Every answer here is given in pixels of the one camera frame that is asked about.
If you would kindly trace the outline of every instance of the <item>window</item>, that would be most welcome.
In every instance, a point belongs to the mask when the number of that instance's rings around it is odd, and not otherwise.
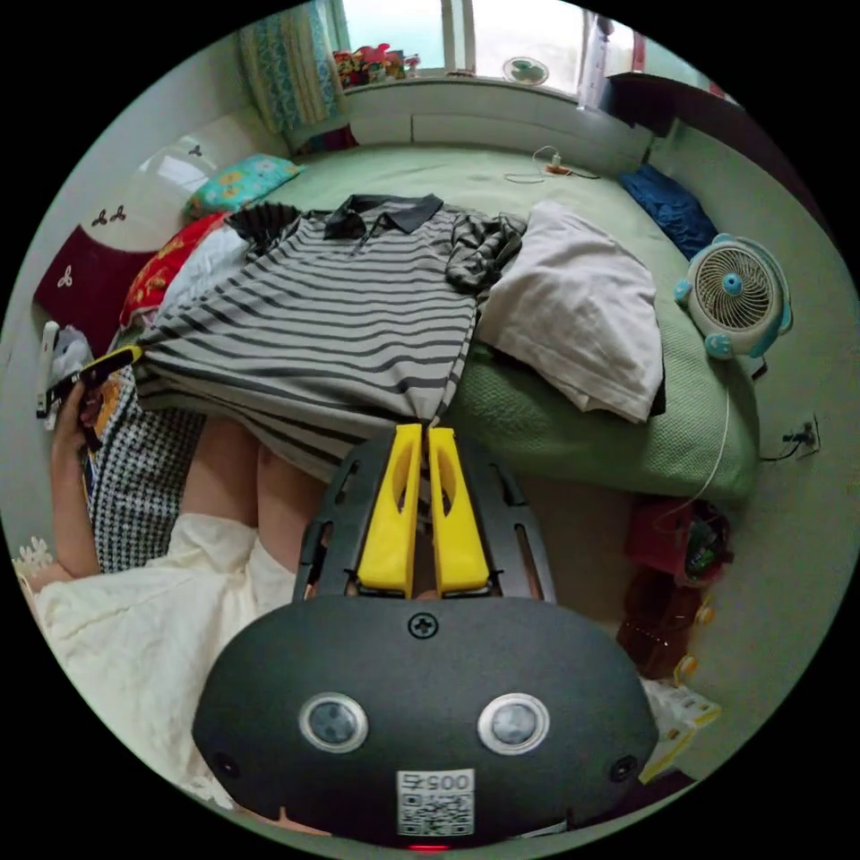
[[[592,13],[564,0],[319,0],[332,47],[388,43],[446,72],[546,86],[575,96]],[[606,73],[633,67],[634,34],[615,24]]]
[[[440,0],[341,0],[348,44],[354,51],[387,42],[406,56],[418,54],[421,68],[445,68]]]
[[[471,0],[475,21],[475,72],[481,77],[516,80],[512,61],[555,90],[575,93],[580,77],[584,16],[562,0]]]

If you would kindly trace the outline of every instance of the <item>person's leg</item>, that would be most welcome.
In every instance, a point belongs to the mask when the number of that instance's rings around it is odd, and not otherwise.
[[[307,524],[314,518],[325,484],[260,446],[257,460],[257,521],[263,549],[295,573]]]
[[[185,479],[180,514],[220,517],[255,529],[259,449],[237,421],[208,417]]]

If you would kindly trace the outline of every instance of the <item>blue pillow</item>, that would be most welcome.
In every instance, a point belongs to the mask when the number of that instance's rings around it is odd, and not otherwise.
[[[618,181],[688,260],[713,242],[717,235],[713,221],[674,179],[643,164],[635,173],[621,174]]]
[[[185,204],[185,216],[202,218],[213,212],[237,212],[289,182],[305,169],[273,155],[252,155],[213,176]]]

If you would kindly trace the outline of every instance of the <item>wall outlet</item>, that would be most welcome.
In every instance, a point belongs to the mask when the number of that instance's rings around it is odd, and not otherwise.
[[[811,412],[809,415],[801,418],[800,421],[797,422],[794,433],[807,434],[810,438],[810,442],[801,442],[800,447],[797,449],[797,458],[808,457],[810,454],[815,454],[821,450],[821,434],[818,429],[818,418],[816,417],[814,412]]]

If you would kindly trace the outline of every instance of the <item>black collar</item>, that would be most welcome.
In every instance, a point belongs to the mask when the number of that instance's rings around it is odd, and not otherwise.
[[[443,202],[435,195],[426,197],[394,197],[390,194],[352,194],[325,221],[325,238],[359,239],[367,231],[362,212],[385,203],[408,203],[405,209],[382,215],[404,233],[412,233],[439,211]]]

